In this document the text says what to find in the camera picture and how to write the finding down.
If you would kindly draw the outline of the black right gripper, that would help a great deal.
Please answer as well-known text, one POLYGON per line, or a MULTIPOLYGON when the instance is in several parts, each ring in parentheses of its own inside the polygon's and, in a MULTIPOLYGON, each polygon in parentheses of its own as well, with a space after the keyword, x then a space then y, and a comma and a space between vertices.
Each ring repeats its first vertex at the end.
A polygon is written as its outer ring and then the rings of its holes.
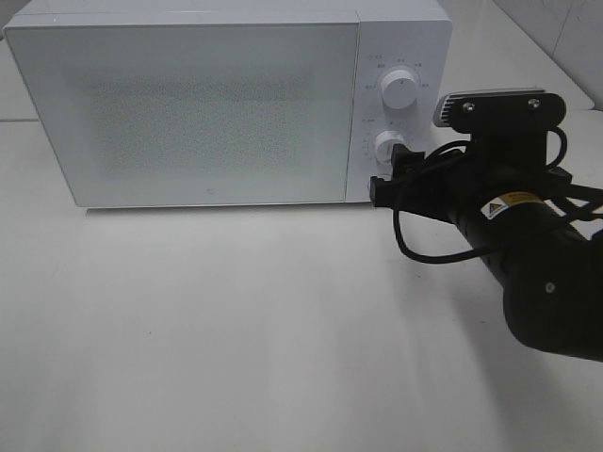
POLYGON ((567 137, 553 129, 566 115, 564 99, 544 89, 494 89, 452 92, 437 103, 433 124, 469 134, 432 153, 397 144, 390 180, 372 176, 369 199, 390 208, 392 223, 410 213, 457 224, 473 211, 484 220, 501 213, 491 202, 509 204, 521 195, 553 199, 571 185, 561 167, 567 137))

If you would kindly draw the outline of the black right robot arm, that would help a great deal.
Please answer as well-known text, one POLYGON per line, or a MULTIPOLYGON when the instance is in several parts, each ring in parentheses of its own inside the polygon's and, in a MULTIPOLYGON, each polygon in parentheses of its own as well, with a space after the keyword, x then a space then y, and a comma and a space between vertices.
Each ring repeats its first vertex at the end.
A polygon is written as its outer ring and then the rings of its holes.
POLYGON ((544 89, 455 92, 433 122, 460 138, 431 153, 403 144, 389 179, 369 184, 374 206, 392 212, 400 252, 429 265, 479 258, 503 289, 503 314, 526 347, 602 358, 602 236, 577 222, 602 217, 602 192, 562 167, 568 139, 563 98, 544 89), (469 250, 424 255, 406 244, 400 217, 454 225, 469 250))

